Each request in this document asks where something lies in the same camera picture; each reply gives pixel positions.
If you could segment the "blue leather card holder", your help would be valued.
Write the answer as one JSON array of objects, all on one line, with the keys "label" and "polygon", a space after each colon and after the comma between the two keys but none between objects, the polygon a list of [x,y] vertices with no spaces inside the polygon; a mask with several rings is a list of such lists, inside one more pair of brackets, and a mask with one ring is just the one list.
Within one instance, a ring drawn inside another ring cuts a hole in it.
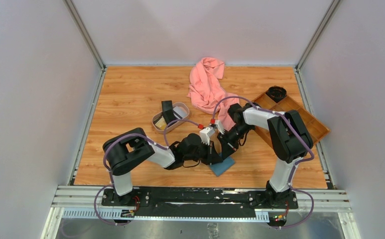
[{"label": "blue leather card holder", "polygon": [[224,159],[220,163],[215,163],[209,165],[209,168],[214,173],[216,177],[221,176],[224,174],[228,169],[230,169],[235,164],[234,159],[232,159],[230,156]]}]

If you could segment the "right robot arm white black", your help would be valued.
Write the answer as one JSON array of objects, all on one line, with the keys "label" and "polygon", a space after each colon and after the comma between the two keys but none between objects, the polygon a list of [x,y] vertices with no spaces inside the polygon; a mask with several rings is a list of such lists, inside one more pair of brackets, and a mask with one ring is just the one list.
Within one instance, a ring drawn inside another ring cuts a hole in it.
[{"label": "right robot arm white black", "polygon": [[313,160],[314,142],[300,114],[296,110],[277,112],[263,109],[253,103],[245,106],[231,105],[228,114],[234,121],[230,130],[220,131],[217,139],[221,144],[221,157],[231,156],[240,147],[249,131],[256,127],[269,131],[272,149],[277,156],[274,172],[266,183],[264,195],[252,206],[265,204],[278,208],[287,202],[292,193],[292,179],[298,165]]}]

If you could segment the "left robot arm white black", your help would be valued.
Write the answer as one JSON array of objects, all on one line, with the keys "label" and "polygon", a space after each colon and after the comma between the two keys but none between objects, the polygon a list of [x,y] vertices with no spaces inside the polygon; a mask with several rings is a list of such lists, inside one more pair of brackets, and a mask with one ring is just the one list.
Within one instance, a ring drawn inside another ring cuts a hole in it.
[{"label": "left robot arm white black", "polygon": [[145,161],[158,164],[166,170],[182,167],[189,160],[210,166],[223,162],[214,142],[205,144],[198,134],[191,133],[181,141],[163,146],[147,137],[140,127],[109,139],[103,144],[103,151],[114,198],[122,206],[133,201],[131,171]]}]

